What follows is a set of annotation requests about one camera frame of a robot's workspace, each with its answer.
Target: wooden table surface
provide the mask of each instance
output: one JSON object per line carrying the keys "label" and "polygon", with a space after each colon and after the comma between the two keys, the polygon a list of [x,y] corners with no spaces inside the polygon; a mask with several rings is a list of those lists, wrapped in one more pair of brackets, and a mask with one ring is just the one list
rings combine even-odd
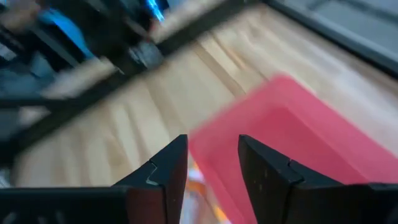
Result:
{"label": "wooden table surface", "polygon": [[[181,18],[216,4],[198,2],[168,16],[154,38],[164,39],[168,26],[187,22]],[[104,67],[100,70],[111,67],[91,63]],[[111,185],[177,135],[189,133],[279,72],[294,77],[398,156],[398,84],[278,12],[257,5],[31,147],[19,158],[16,184]]]}

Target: red plastic container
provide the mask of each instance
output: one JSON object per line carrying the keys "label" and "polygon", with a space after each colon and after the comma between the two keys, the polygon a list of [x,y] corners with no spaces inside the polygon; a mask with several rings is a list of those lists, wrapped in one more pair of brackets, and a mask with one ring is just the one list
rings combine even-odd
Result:
{"label": "red plastic container", "polygon": [[240,134],[344,184],[398,183],[398,159],[281,75],[190,135],[190,152],[234,224],[256,223],[239,166]]}

